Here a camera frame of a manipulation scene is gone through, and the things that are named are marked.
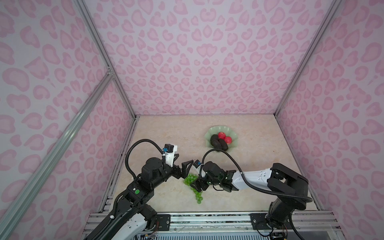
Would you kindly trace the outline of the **dark avocado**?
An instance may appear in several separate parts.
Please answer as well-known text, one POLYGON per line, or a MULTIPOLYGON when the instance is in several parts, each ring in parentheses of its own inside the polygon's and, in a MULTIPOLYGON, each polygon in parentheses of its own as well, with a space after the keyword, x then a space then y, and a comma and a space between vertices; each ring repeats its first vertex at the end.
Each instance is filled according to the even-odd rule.
POLYGON ((214 134, 210 138, 210 143, 213 146, 214 149, 221 149, 221 143, 219 142, 219 136, 217 134, 214 134))
POLYGON ((224 139, 219 139, 218 141, 219 141, 223 151, 227 151, 229 149, 228 144, 226 143, 226 141, 224 139))

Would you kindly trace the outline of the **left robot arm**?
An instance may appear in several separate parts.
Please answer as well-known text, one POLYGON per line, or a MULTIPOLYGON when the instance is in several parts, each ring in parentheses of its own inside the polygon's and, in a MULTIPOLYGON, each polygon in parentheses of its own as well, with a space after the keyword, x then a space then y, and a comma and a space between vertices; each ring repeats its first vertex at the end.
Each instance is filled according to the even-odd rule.
POLYGON ((144 229, 154 231, 157 212, 147 204, 155 188, 170 177, 185 179, 193 165, 190 160, 182 166, 170 167, 159 158, 150 158, 142 172, 115 199, 112 210, 87 236, 86 240, 131 240, 144 229))

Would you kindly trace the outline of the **red strawberry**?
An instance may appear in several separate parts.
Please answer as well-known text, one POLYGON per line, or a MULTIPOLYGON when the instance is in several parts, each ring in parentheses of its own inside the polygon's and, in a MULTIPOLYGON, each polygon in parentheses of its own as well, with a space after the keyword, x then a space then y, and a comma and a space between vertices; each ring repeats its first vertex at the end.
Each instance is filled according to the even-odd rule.
POLYGON ((224 140, 225 140, 225 142, 226 142, 228 145, 232 143, 232 138, 231 138, 231 137, 226 136, 226 137, 224 138, 224 140))
POLYGON ((225 137, 226 137, 226 134, 224 132, 219 132, 218 133, 218 138, 219 139, 223 139, 224 140, 225 137))

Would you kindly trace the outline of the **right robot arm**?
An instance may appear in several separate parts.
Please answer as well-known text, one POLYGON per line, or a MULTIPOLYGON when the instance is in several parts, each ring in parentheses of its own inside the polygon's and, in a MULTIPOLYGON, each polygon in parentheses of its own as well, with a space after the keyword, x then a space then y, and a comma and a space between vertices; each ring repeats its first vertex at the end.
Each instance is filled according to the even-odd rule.
POLYGON ((271 230, 287 229, 287 221, 295 210, 303 211, 313 199, 309 197, 309 181, 299 173, 280 163, 274 163, 269 169, 244 172, 240 169, 228 170, 220 168, 209 161, 194 163, 199 176, 189 185, 195 192, 203 192, 208 187, 218 187, 219 191, 228 193, 244 189, 252 189, 259 193, 275 196, 263 220, 259 224, 271 230))

